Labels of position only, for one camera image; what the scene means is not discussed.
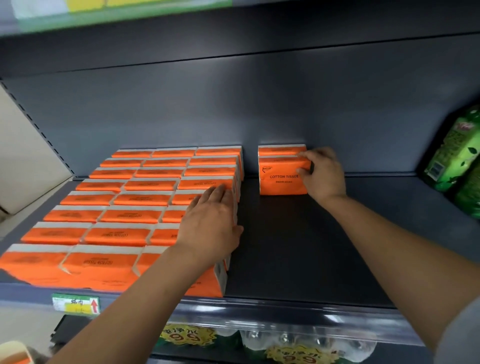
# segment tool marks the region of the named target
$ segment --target green and white price tag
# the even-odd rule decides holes
[[[54,293],[52,302],[55,311],[84,315],[100,314],[98,297]]]

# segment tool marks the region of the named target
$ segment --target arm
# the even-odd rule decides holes
[[[348,198],[342,167],[330,148],[303,153],[308,193],[342,226],[387,295],[434,350],[448,324],[480,295],[480,267],[402,229]]]
[[[48,363],[145,363],[184,293],[238,246],[243,228],[232,216],[233,195],[223,186],[195,199],[177,243]]]

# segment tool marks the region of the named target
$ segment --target floor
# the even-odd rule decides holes
[[[66,182],[47,192],[17,214],[7,216],[0,222],[0,241]],[[48,354],[50,334],[62,317],[62,312],[53,310],[39,312],[28,308],[2,306],[0,303],[0,343],[18,340],[40,353]]]

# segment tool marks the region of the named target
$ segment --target person's left arm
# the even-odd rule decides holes
[[[232,207],[223,186],[195,199],[177,243],[48,363],[144,364],[188,288],[238,246],[243,228],[232,226]]]

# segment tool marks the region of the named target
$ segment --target person's left hand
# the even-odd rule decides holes
[[[220,185],[190,203],[174,246],[188,249],[210,267],[238,247],[242,232],[242,226],[233,225],[232,191]]]

